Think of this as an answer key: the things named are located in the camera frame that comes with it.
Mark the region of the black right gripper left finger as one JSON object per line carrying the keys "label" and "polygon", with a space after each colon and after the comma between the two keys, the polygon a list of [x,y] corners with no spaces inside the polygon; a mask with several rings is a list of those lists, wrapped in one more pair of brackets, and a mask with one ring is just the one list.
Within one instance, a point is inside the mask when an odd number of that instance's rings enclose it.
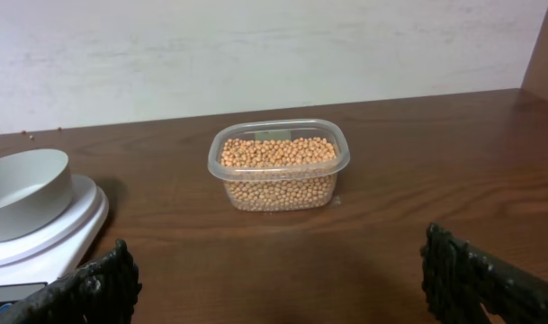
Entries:
{"label": "black right gripper left finger", "polygon": [[142,289],[126,242],[0,312],[0,324],[130,324]]}

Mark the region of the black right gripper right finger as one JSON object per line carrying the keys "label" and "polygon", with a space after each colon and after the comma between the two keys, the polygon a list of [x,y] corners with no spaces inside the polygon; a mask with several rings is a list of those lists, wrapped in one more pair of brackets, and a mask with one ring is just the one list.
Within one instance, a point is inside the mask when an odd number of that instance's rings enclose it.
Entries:
{"label": "black right gripper right finger", "polygon": [[442,323],[548,323],[548,282],[431,223],[420,249],[427,308]]}

